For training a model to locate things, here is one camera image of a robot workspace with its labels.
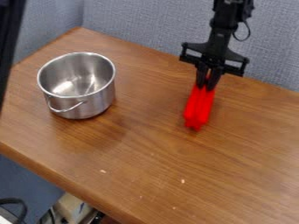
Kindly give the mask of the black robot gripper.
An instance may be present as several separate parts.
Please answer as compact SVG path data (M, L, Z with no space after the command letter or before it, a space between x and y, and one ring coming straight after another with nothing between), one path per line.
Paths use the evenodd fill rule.
M230 49L230 40L236 37L239 21L232 26L220 26L214 20L210 21L211 31L208 41L204 43L182 43L180 61L194 64L196 67L196 85L203 88L206 75L207 90L211 91L224 73L243 76L248 64L248 58Z

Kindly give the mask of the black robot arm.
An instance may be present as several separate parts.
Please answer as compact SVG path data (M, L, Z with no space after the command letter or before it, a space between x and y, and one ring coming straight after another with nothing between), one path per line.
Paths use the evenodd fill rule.
M248 28L254 9L254 0L214 0L208 41L182 44L180 61L196 67L198 88L214 90L224 73L243 76L250 60L230 49L230 40L240 41L239 23Z

